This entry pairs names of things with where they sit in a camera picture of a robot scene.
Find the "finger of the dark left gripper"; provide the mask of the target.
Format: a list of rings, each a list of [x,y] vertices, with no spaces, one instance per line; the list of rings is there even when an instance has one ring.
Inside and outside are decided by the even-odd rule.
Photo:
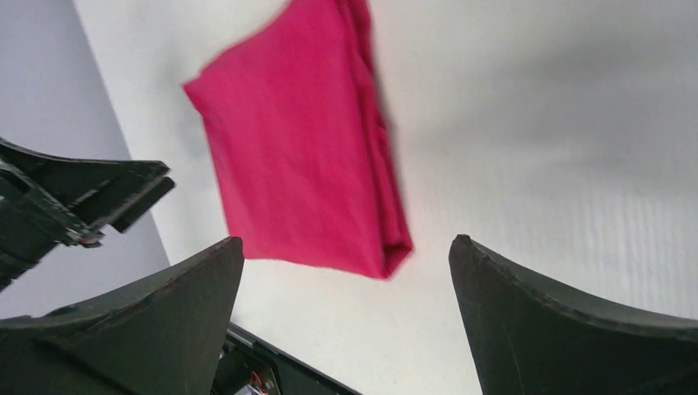
[[[102,228],[120,233],[175,187],[158,160],[74,159],[1,141],[2,207],[66,245],[100,246]]]

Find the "magenta t shirt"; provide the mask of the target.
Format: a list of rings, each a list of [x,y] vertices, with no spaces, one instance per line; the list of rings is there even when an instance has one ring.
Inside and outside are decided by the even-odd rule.
[[[364,1],[292,1],[184,92],[248,259],[386,279],[413,249]]]

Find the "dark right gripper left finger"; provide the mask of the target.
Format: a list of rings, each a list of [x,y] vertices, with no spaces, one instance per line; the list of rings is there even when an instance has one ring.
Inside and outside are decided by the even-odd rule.
[[[103,295],[4,319],[2,393],[209,393],[243,266],[229,237]]]

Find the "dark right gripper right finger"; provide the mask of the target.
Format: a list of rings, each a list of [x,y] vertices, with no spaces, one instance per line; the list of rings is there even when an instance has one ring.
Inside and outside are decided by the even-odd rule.
[[[483,393],[696,393],[694,319],[591,295],[467,235],[449,266]]]

